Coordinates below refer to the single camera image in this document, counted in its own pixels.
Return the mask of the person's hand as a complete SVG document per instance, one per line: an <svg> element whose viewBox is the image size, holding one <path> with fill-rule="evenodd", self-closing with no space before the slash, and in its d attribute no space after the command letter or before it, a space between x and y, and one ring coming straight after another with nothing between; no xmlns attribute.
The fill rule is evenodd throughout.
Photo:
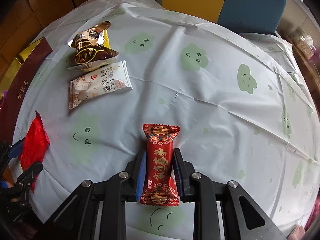
<svg viewBox="0 0 320 240"><path fill-rule="evenodd" d="M288 235L287 240L301 240L305 235L305 229L303 226L296 226L292 232Z"/></svg>

